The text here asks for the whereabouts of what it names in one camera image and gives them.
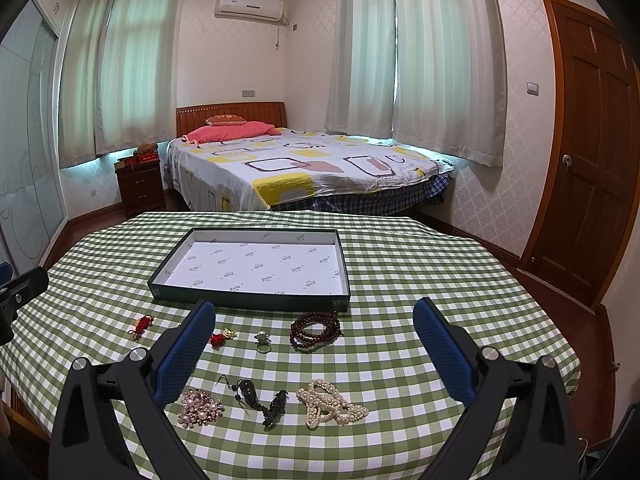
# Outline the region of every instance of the red box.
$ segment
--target red box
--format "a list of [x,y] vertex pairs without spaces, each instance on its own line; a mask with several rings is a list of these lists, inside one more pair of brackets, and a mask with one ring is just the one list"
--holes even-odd
[[138,156],[138,164],[144,164],[145,162],[152,162],[159,159],[160,156],[158,155],[158,152],[145,153],[144,155]]

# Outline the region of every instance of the nightstand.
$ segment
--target nightstand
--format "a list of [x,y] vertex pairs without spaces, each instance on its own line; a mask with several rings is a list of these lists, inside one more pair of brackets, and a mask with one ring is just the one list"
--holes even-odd
[[127,218],[146,211],[166,211],[160,161],[115,170]]

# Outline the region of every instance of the jewelry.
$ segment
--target jewelry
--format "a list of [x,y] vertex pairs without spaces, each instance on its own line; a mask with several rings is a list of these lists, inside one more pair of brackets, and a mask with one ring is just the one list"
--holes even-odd
[[[321,323],[326,328],[320,334],[312,334],[304,330],[315,323]],[[311,348],[315,345],[333,342],[342,335],[340,320],[337,312],[310,312],[300,316],[291,324],[289,341],[296,350]]]
[[262,412],[264,415],[264,421],[262,424],[265,428],[273,426],[276,421],[284,414],[284,407],[287,405],[287,396],[289,394],[286,390],[280,390],[269,404],[269,409]]
[[207,392],[199,389],[189,388],[182,394],[182,411],[178,415],[178,426],[184,429],[193,428],[196,424],[199,426],[208,426],[209,423],[215,422],[225,407],[219,400],[214,400]]
[[262,423],[265,428],[268,428],[276,423],[276,421],[280,418],[280,416],[284,413],[284,407],[287,403],[287,393],[286,390],[280,390],[271,401],[269,408],[267,409],[263,405],[260,404],[258,400],[258,394],[255,391],[254,384],[248,379],[240,379],[236,384],[229,384],[229,379],[225,374],[220,375],[217,382],[220,382],[224,378],[226,386],[231,388],[236,393],[236,400],[242,404],[242,400],[240,400],[240,394],[238,390],[242,392],[244,395],[244,400],[247,405],[254,410],[258,410],[262,412],[264,415],[264,422]]
[[233,339],[236,336],[238,336],[238,332],[229,328],[225,328],[219,334],[211,334],[209,342],[211,343],[211,347],[215,348],[216,346],[222,346],[226,340]]
[[155,320],[156,318],[153,316],[143,316],[136,323],[136,327],[133,330],[129,330],[127,334],[131,336],[133,341],[138,341],[145,333],[145,330],[153,326]]
[[225,337],[222,334],[211,334],[209,342],[211,343],[211,348],[222,346],[225,343]]
[[238,336],[238,332],[236,332],[235,330],[231,330],[230,328],[223,328],[222,335],[225,337],[225,339],[235,339],[236,336]]
[[[316,392],[316,388],[322,388],[324,392]],[[347,424],[369,415],[367,408],[344,400],[338,388],[324,379],[314,379],[306,390],[300,388],[296,391],[296,397],[306,404],[306,426],[310,430],[317,428],[320,422],[327,422],[332,418],[338,424]],[[340,410],[347,410],[347,413],[341,413]]]
[[260,332],[254,335],[254,339],[258,340],[258,342],[256,343],[258,352],[260,352],[261,354],[268,354],[269,352],[271,352],[271,340],[269,339],[269,335],[264,330],[260,330]]

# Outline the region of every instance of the door knob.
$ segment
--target door knob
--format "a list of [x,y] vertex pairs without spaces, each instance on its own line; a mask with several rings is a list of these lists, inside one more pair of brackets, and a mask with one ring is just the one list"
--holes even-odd
[[569,167],[574,163],[574,160],[571,158],[571,155],[563,155],[562,163],[564,164],[564,170],[569,173]]

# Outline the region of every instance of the door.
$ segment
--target door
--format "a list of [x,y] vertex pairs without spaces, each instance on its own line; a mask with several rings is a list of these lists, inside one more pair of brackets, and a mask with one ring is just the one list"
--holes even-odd
[[566,0],[545,0],[545,7],[556,58],[556,127],[524,264],[590,306],[601,298],[638,208],[638,81],[609,20]]
[[63,221],[50,155],[55,36],[28,2],[0,44],[0,257],[37,266]]

